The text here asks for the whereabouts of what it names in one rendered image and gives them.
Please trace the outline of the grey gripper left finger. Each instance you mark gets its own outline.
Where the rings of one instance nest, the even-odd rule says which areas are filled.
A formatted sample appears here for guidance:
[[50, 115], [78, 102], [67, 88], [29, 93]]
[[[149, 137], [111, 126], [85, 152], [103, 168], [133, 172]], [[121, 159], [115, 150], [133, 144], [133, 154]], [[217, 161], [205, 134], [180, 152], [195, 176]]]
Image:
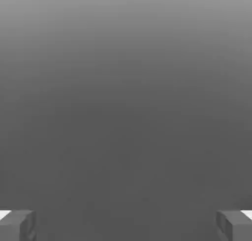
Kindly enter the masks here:
[[0, 210], [0, 241], [37, 241], [34, 210]]

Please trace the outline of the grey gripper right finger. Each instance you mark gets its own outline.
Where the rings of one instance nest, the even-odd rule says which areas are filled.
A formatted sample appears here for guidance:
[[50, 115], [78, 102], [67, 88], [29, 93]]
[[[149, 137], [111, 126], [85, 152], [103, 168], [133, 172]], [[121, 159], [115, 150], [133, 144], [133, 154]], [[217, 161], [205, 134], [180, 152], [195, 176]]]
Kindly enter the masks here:
[[216, 227], [220, 241], [252, 241], [252, 210], [218, 210]]

